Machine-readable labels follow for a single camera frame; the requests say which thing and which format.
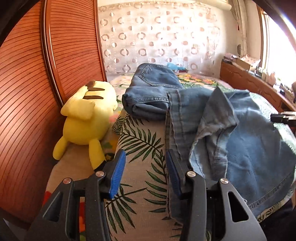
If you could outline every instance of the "wooden dresser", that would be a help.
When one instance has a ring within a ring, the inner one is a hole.
[[[296,108],[281,94],[277,93],[270,85],[260,78],[249,74],[238,65],[222,61],[220,79],[230,84],[235,89],[249,90],[267,99],[278,112],[296,111]]]

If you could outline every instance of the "silver bolt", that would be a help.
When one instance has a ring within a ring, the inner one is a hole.
[[[222,184],[228,184],[228,183],[229,183],[229,181],[228,181],[226,178],[221,178],[221,179],[220,179],[220,182],[221,182]]]
[[[71,182],[71,178],[69,177],[66,177],[64,180],[63,180],[63,183],[64,184],[69,184]]]
[[[96,176],[97,177],[102,177],[102,176],[104,176],[105,175],[105,173],[103,172],[103,171],[98,171],[98,172],[96,172]]]
[[[194,171],[187,172],[188,177],[195,177],[196,173]]]

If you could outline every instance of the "plush toy body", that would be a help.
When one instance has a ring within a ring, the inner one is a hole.
[[[53,157],[61,159],[68,142],[89,145],[91,165],[96,169],[105,160],[100,140],[109,128],[109,118],[117,105],[115,90],[108,82],[93,81],[81,87],[61,109],[67,118]]]

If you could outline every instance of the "denim fabric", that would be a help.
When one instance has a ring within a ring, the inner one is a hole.
[[[296,156],[248,91],[192,88],[168,97],[166,147],[180,161],[204,178],[228,178],[256,217],[285,197]],[[169,186],[170,215],[180,223],[183,205]]]
[[[169,106],[166,93],[181,88],[172,70],[158,64],[141,64],[122,96],[122,104],[127,113],[136,118],[165,120]]]

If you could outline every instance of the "floral bedding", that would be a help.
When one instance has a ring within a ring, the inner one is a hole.
[[[227,83],[194,74],[178,74],[185,88],[214,88],[231,90]],[[124,149],[127,154],[126,167],[113,200],[106,201],[106,215],[113,241],[128,240],[178,240],[181,225],[166,213],[167,175],[164,158],[164,121],[148,122],[134,119],[122,110],[122,95],[129,87],[132,76],[119,76],[110,81],[117,94],[118,108],[110,121],[113,124],[101,141],[107,160],[114,158],[115,151]],[[276,110],[261,96],[252,94],[253,100],[268,117]],[[296,140],[285,125],[277,124],[289,146],[296,152]],[[54,167],[49,178],[46,201],[58,184],[66,177],[80,180],[93,174],[88,156],[88,146],[70,144],[62,159]],[[278,210],[288,199],[266,210],[259,221]],[[80,206],[80,240],[85,240],[84,199]]]

